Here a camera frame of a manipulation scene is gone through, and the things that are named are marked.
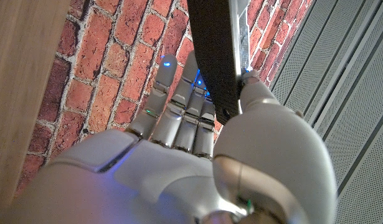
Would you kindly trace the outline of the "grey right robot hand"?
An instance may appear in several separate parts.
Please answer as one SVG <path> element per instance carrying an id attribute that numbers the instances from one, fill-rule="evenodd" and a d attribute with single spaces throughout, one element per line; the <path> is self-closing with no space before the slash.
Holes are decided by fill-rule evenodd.
<path id="1" fill-rule="evenodd" d="M 52 159 L 0 223 L 332 223 L 336 181 L 323 140 L 245 70 L 241 113 L 215 108 L 190 53 L 173 96 L 165 55 L 144 110 Z"/>

